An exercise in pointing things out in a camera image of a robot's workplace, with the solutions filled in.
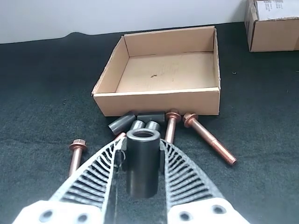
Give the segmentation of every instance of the gray cylinder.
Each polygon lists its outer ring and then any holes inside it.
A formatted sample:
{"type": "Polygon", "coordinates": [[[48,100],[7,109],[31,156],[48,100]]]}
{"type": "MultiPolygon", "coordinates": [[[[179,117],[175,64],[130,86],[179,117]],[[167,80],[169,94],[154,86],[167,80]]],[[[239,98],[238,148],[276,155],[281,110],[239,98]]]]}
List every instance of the gray cylinder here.
{"type": "Polygon", "coordinates": [[[158,191],[160,133],[147,128],[127,132],[127,192],[134,198],[158,191]]]}
{"type": "Polygon", "coordinates": [[[111,124],[109,124],[108,126],[114,135],[118,135],[121,132],[127,130],[134,120],[136,120],[136,116],[134,115],[134,113],[128,112],[122,117],[112,122],[111,124]]]}
{"type": "Polygon", "coordinates": [[[160,125],[157,122],[155,122],[155,121],[149,121],[146,124],[145,128],[156,130],[156,131],[160,131],[160,125]]]}
{"type": "Polygon", "coordinates": [[[165,112],[139,113],[137,115],[137,120],[142,120],[144,123],[155,121],[159,124],[164,124],[165,112]]]}
{"type": "Polygon", "coordinates": [[[145,123],[143,121],[134,120],[130,127],[130,130],[140,129],[140,128],[144,128],[144,127],[145,127],[145,123]]]}

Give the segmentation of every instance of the closed cardboard box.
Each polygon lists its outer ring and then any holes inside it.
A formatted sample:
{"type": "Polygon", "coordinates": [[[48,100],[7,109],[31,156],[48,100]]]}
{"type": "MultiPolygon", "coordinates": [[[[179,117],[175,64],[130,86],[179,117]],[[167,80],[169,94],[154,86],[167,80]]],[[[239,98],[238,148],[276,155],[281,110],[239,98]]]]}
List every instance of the closed cardboard box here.
{"type": "Polygon", "coordinates": [[[247,0],[245,27],[250,52],[299,50],[296,5],[298,0],[247,0]]]}
{"type": "Polygon", "coordinates": [[[92,95],[105,116],[173,108],[181,114],[218,115],[215,27],[122,36],[92,95]]]}

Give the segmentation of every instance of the dark felt mat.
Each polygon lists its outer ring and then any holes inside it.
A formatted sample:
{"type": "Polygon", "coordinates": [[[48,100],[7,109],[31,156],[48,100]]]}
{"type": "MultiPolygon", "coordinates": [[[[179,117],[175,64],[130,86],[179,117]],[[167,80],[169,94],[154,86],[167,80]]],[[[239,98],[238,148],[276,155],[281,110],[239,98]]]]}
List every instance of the dark felt mat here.
{"type": "MultiPolygon", "coordinates": [[[[218,29],[219,116],[201,123],[239,159],[231,168],[180,123],[175,145],[252,224],[299,220],[299,52],[249,53],[243,23],[218,29]]],[[[113,139],[91,91],[121,34],[0,45],[0,223],[48,199],[67,178],[68,144],[86,161],[113,139]]],[[[164,223],[164,188],[135,201],[120,183],[117,223],[164,223]]]]}

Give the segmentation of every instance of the gripper mounting hole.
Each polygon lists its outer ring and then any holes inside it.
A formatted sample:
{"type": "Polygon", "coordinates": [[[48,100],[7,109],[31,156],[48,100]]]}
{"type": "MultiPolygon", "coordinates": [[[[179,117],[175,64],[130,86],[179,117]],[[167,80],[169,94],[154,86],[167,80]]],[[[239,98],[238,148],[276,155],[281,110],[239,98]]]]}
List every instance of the gripper mounting hole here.
{"type": "Polygon", "coordinates": [[[87,215],[86,214],[82,214],[78,217],[78,222],[79,223],[84,223],[87,220],[87,215]]]}
{"type": "Polygon", "coordinates": [[[39,221],[41,221],[42,223],[48,222],[51,219],[52,215],[52,210],[47,210],[43,214],[41,214],[41,216],[39,217],[39,221]]]}
{"type": "Polygon", "coordinates": [[[192,215],[189,213],[189,212],[186,212],[186,211],[182,211],[180,212],[179,214],[179,218],[184,221],[184,222],[188,222],[190,220],[193,219],[192,215]]]}
{"type": "Polygon", "coordinates": [[[223,208],[220,205],[214,205],[213,206],[213,213],[215,213],[215,214],[224,214],[224,213],[226,213],[226,210],[225,210],[225,208],[223,208]]]}

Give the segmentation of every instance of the copper bolt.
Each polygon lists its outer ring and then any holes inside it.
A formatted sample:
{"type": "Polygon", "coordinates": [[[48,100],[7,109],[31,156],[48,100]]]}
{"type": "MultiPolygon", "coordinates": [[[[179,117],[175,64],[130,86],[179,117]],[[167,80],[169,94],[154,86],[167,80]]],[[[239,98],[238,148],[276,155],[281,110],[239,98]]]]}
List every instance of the copper bolt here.
{"type": "Polygon", "coordinates": [[[120,134],[114,139],[114,141],[119,140],[119,139],[121,139],[122,137],[125,137],[125,136],[126,136],[126,133],[122,132],[122,133],[120,133],[120,134]]]}
{"type": "Polygon", "coordinates": [[[193,127],[196,132],[229,164],[234,165],[237,159],[198,121],[198,116],[186,113],[183,117],[185,127],[193,127]]]}
{"type": "Polygon", "coordinates": [[[166,118],[168,119],[168,124],[165,134],[165,141],[173,143],[176,124],[181,121],[181,115],[177,110],[172,109],[166,113],[166,118]]]}
{"type": "Polygon", "coordinates": [[[72,144],[70,144],[70,150],[73,151],[73,156],[71,159],[71,167],[69,171],[69,176],[76,172],[80,166],[82,152],[87,150],[85,140],[75,139],[72,144]]]}

